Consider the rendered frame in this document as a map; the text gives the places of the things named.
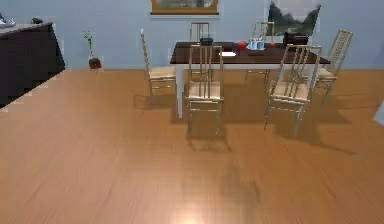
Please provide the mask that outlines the gold framed wall picture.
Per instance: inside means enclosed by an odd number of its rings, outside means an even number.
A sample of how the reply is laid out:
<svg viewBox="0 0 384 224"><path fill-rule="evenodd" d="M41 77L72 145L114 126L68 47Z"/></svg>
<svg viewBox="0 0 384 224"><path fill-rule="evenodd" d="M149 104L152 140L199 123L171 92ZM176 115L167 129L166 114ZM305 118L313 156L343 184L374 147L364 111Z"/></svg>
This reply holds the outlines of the gold framed wall picture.
<svg viewBox="0 0 384 224"><path fill-rule="evenodd" d="M152 15L217 15L218 0L151 0Z"/></svg>

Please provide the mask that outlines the black box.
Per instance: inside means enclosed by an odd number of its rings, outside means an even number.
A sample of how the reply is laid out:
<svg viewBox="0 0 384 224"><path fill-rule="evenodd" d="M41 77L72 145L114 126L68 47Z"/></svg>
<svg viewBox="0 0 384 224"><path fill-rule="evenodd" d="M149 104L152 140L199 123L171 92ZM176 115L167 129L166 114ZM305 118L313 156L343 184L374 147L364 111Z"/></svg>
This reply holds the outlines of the black box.
<svg viewBox="0 0 384 224"><path fill-rule="evenodd" d="M283 44L307 45L309 37L303 33L285 32Z"/></svg>

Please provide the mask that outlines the pale blue bottle set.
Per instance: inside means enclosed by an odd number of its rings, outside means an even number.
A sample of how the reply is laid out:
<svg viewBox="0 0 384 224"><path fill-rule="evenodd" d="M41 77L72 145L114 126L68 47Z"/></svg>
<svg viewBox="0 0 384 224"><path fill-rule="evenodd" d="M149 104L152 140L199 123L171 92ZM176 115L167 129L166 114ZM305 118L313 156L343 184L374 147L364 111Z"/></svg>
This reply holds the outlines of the pale blue bottle set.
<svg viewBox="0 0 384 224"><path fill-rule="evenodd" d="M247 48L249 50L264 50L265 42L262 38L251 38L248 42Z"/></svg>

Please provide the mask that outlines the pale blue grey object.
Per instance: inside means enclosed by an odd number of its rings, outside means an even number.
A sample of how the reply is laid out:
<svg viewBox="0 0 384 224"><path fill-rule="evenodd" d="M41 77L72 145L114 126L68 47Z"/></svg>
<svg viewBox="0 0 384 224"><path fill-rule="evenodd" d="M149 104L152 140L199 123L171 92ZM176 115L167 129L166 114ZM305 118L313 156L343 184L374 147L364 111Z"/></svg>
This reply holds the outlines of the pale blue grey object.
<svg viewBox="0 0 384 224"><path fill-rule="evenodd" d="M373 117L373 120L384 127L384 100L378 106L378 109Z"/></svg>

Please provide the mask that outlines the dark brown sideboard cabinet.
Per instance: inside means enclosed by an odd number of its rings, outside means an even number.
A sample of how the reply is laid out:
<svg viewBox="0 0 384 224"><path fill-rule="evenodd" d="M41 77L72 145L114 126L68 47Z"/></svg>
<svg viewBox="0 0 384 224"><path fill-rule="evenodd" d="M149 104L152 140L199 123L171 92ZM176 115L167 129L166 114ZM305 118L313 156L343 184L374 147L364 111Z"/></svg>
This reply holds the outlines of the dark brown sideboard cabinet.
<svg viewBox="0 0 384 224"><path fill-rule="evenodd" d="M0 29L0 108L64 69L52 22Z"/></svg>

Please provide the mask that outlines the white small object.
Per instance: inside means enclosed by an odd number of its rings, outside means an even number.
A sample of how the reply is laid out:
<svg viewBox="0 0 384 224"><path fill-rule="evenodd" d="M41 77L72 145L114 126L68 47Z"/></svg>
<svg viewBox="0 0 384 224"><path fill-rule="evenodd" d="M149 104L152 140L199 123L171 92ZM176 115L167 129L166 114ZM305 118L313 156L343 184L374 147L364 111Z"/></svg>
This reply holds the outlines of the white small object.
<svg viewBox="0 0 384 224"><path fill-rule="evenodd" d="M14 27L15 25L16 22L13 18L11 18L10 20L6 20L0 13L0 29Z"/></svg>

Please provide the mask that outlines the small potted house plant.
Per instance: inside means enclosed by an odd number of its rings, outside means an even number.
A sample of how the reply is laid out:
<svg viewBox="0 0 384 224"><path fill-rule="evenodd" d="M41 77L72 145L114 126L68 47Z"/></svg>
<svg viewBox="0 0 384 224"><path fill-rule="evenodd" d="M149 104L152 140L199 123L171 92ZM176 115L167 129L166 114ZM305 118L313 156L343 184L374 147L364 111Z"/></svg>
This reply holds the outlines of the small potted house plant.
<svg viewBox="0 0 384 224"><path fill-rule="evenodd" d="M89 46L89 56L90 56L90 59L88 60L89 67L91 69L100 69L102 65L101 65L100 59L94 55L93 47L92 47L93 36L91 32L85 31L84 38L87 40L88 46Z"/></svg>

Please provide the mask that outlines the dark brown dining table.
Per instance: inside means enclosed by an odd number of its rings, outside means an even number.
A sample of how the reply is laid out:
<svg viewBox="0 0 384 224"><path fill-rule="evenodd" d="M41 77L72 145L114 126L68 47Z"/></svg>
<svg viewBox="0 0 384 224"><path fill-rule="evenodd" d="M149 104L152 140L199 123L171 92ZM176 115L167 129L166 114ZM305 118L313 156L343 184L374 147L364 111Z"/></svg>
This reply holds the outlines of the dark brown dining table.
<svg viewBox="0 0 384 224"><path fill-rule="evenodd" d="M170 64L176 68L177 114L179 118L183 117L184 71L189 68L198 69L200 63L199 50L190 53L191 45L193 42L177 42L170 60ZM280 67L285 52L282 43L275 43L275 47L266 44L262 51L239 50L234 42L216 42L216 45L222 46L224 52L236 53L234 57L223 57L223 68L226 70L275 70Z"/></svg>

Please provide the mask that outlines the dark landscape wall picture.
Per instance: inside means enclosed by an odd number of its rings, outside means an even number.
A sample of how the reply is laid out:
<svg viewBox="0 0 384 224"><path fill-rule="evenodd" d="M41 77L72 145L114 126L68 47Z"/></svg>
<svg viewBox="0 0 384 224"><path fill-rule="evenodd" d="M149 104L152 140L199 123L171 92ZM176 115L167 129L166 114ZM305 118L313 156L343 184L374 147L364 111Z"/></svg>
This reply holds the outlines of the dark landscape wall picture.
<svg viewBox="0 0 384 224"><path fill-rule="evenodd" d="M268 21L274 23L273 34L286 32L311 36L321 9L321 0L271 0Z"/></svg>

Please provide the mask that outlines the gold slatted dining chair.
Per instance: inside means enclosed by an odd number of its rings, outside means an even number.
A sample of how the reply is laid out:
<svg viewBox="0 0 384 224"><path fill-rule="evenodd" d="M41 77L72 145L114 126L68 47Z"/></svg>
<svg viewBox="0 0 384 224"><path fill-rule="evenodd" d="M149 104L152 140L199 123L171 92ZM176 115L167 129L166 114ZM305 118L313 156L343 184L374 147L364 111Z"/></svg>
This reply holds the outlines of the gold slatted dining chair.
<svg viewBox="0 0 384 224"><path fill-rule="evenodd" d="M322 47L288 44L268 90L264 128L267 128L272 110L292 112L296 115L293 133L297 134L303 115L312 102L317 80Z"/></svg>
<svg viewBox="0 0 384 224"><path fill-rule="evenodd" d="M189 29L191 42L199 42L201 38L210 37L209 22L192 22Z"/></svg>
<svg viewBox="0 0 384 224"><path fill-rule="evenodd" d="M220 45L191 45L188 59L188 84L185 99L188 103L187 133L192 133L193 113L214 112L216 133L224 103L223 47Z"/></svg>
<svg viewBox="0 0 384 224"><path fill-rule="evenodd" d="M316 80L312 78L312 72L309 69L304 70L302 79L310 81L313 86L310 88L309 99L313 98L316 89L324 89L325 95L322 104L325 104L328 94L338 79L339 71L343 65L344 59L348 53L349 46L353 38L353 33L345 29L339 29L334 38L325 58L329 64L323 64L318 67Z"/></svg>
<svg viewBox="0 0 384 224"><path fill-rule="evenodd" d="M273 21L257 21L254 25L254 30L251 38L262 38L266 45L268 32L271 32L270 42L274 42L274 26L275 26L275 23ZM248 76L250 74L263 75L264 83L267 83L269 73L270 73L269 69L264 69L260 71L247 70L244 77L244 84L247 84Z"/></svg>
<svg viewBox="0 0 384 224"><path fill-rule="evenodd" d="M144 30L140 30L140 38L145 62L145 77L148 81L149 95L153 96L155 90L174 88L176 84L176 68L174 66L152 67L150 64Z"/></svg>

